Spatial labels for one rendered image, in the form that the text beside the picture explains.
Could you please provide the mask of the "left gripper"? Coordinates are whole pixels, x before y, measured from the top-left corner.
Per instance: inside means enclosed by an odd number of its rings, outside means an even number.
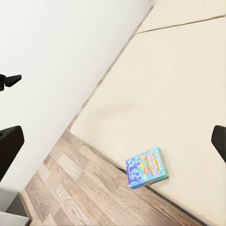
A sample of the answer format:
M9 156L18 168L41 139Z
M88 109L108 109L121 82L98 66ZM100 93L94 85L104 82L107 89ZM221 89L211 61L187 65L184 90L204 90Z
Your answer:
M21 79L22 75L6 77L5 75L0 74L0 91L4 90L4 85L7 87L12 87Z

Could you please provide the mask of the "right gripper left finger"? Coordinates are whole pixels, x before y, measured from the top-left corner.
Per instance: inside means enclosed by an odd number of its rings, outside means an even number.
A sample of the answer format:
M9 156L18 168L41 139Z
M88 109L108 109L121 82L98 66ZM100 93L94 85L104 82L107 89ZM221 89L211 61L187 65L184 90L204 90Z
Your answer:
M0 181L24 144L20 125L0 130Z

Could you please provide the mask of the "board game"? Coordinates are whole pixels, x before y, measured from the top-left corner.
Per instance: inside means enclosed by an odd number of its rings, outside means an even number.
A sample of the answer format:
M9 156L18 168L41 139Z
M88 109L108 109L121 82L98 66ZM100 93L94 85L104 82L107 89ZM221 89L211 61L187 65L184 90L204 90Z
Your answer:
M125 162L129 187L133 190L169 177L158 146L135 155Z

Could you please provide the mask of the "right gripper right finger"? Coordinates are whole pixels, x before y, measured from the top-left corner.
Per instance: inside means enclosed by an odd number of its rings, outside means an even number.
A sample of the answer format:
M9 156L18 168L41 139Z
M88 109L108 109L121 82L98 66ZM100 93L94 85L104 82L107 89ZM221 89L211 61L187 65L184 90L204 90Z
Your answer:
M226 127L216 125L213 129L211 142L226 163Z

